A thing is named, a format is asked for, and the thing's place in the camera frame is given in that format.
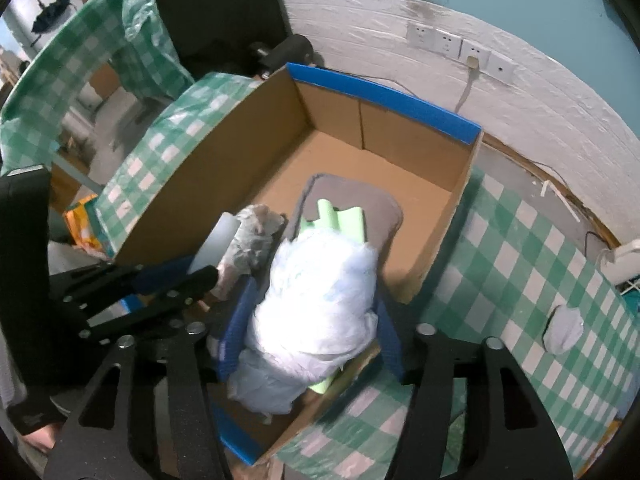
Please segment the person's left hand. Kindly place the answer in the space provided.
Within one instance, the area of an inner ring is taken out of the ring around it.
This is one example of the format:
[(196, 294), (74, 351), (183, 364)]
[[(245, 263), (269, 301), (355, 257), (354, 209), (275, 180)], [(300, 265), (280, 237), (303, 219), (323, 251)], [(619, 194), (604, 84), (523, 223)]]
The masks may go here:
[(62, 424), (60, 422), (52, 422), (52, 424), (43, 426), (30, 434), (24, 434), (21, 439), (35, 450), (48, 455), (55, 447), (61, 429)]

